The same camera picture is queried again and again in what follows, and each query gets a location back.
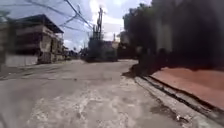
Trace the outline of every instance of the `roof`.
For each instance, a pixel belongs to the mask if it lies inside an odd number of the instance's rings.
[[[64,33],[57,25],[55,25],[46,15],[40,14],[35,16],[24,17],[17,19],[24,26],[34,26],[38,24],[44,24],[48,29],[54,33]]]

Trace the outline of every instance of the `cloud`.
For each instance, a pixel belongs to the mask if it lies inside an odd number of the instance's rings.
[[[99,7],[102,7],[104,12],[103,14],[103,20],[102,20],[102,27],[104,32],[104,40],[113,40],[113,34],[119,33],[121,28],[124,26],[124,22],[122,18],[114,18],[109,15],[108,9],[106,6],[106,1],[104,0],[91,0],[90,1],[90,8],[92,12],[92,23],[96,24],[98,19],[98,12]]]
[[[114,4],[117,5],[117,6],[121,6],[123,5],[124,3],[126,3],[128,0],[113,0]]]

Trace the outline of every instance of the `power line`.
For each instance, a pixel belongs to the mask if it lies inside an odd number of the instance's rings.
[[[85,19],[85,18],[83,18],[82,17],[82,15],[80,15],[80,13],[73,7],[73,5],[69,2],[69,0],[65,0],[67,3],[68,3],[68,5],[72,8],[72,10],[76,13],[76,15],[77,16],[79,16],[90,28],[93,28],[90,24],[89,24],[89,22]],[[71,20],[73,20],[74,18],[76,18],[76,15],[75,16],[73,16],[70,20],[68,20],[68,22],[70,22]]]
[[[36,5],[36,6],[40,6],[40,7],[43,7],[43,8],[50,9],[51,11],[54,11],[54,12],[60,14],[60,15],[63,15],[63,16],[72,17],[71,15],[66,14],[66,13],[64,13],[64,12],[61,12],[61,11],[58,11],[58,10],[55,9],[55,8],[52,8],[52,7],[47,6],[47,5],[44,5],[44,4],[40,4],[40,3],[38,3],[38,2],[34,2],[34,1],[32,1],[32,0],[26,0],[26,2],[31,3],[31,4],[33,4],[33,5]]]
[[[77,29],[77,28],[73,28],[73,27],[70,27],[70,26],[62,26],[64,28],[68,28],[68,29],[71,29],[71,30],[75,30],[75,31],[80,31],[80,32],[88,32],[88,31],[85,31],[85,30],[81,30],[81,29]]]
[[[2,7],[10,7],[10,6],[33,6],[33,4],[4,4],[0,5]]]

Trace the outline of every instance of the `street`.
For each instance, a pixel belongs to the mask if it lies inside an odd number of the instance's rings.
[[[0,128],[182,127],[154,96],[122,76],[135,63],[76,60],[12,73],[0,81]]]

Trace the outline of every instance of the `curb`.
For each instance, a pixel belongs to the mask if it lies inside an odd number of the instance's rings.
[[[142,77],[141,79],[150,83],[156,89],[162,91],[163,93],[167,94],[168,96],[176,99],[177,101],[187,105],[191,109],[203,114],[207,118],[215,121],[216,123],[224,126],[224,111],[220,108],[217,108],[206,101],[199,99],[197,96],[192,95],[186,91],[179,90],[174,88],[154,77],[147,76]]]

